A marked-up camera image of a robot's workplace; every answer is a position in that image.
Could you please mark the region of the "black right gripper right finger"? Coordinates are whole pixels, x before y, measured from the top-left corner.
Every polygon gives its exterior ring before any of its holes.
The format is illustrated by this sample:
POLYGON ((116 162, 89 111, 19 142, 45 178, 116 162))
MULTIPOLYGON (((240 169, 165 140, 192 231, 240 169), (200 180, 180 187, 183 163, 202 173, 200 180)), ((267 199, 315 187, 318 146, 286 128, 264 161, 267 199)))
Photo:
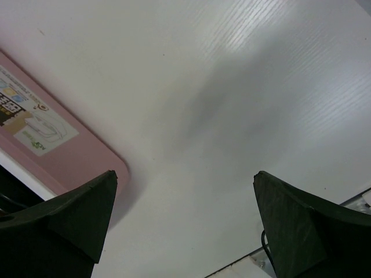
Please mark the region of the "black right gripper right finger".
POLYGON ((254 193, 277 277, 370 277, 370 216, 260 171, 254 193))

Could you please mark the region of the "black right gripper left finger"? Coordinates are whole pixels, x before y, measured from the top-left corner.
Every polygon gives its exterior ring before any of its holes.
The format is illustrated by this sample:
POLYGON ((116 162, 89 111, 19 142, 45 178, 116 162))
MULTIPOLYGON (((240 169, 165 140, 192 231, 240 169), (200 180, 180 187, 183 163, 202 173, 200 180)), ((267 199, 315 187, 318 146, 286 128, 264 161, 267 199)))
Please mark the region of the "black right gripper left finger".
POLYGON ((80 187, 1 217, 1 277, 91 277, 117 192, 109 170, 80 187))

